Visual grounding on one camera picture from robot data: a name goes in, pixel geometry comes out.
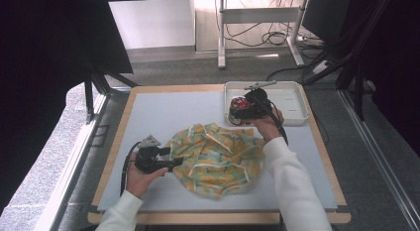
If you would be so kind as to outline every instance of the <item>long-sleeve shirt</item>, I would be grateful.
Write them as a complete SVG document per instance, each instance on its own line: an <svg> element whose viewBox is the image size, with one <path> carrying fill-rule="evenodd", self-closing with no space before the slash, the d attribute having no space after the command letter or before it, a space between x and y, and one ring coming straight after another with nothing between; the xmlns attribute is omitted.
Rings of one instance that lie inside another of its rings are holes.
<svg viewBox="0 0 420 231"><path fill-rule="evenodd" d="M282 137L269 141L263 152L274 182L279 209L287 230L332 230L307 169ZM134 230L142 201L124 191L117 204L104 214L97 230Z"/></svg>

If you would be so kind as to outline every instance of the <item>crumpled garment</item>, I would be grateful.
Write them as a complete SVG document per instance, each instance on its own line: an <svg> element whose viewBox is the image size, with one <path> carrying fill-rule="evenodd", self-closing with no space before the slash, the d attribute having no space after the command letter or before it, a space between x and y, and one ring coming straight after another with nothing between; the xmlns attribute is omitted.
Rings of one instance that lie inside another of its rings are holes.
<svg viewBox="0 0 420 231"><path fill-rule="evenodd" d="M196 124L167 143L170 159L184 158L173 172L190 191L221 197L254 183L263 169L265 141L253 129Z"/></svg>

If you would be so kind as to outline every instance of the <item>desk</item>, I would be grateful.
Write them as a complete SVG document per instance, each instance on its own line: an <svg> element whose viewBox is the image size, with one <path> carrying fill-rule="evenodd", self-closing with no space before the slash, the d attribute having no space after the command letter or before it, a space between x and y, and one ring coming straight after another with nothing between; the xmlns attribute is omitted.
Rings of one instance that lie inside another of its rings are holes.
<svg viewBox="0 0 420 231"><path fill-rule="evenodd" d="M168 93L168 92L192 92L192 91L220 91L224 90L223 84L209 85L174 85L174 86L142 86L135 87L128 99L123 117L120 122L114 143L112 145L103 175L99 182L97 191L92 201L93 206L98 206L103 195L104 189L108 183L111 171L117 158L118 151L122 145L123 136L126 131L128 121L133 109L133 104L138 93ZM310 128L316 141L316 146L320 152L323 165L326 169L328 179L334 190L334 195L339 208L329 210L328 217L332 223L347 223L351 219L349 212L341 212L347 207L346 200L341 191L331 161L328 157L325 146L322 142L318 127L312 116L309 118ZM89 213L88 220L91 223L99 223L102 218L100 213ZM141 224L276 224L279 222L278 211L243 211L229 212L224 215L223 212L149 212L139 213L138 221Z"/></svg>

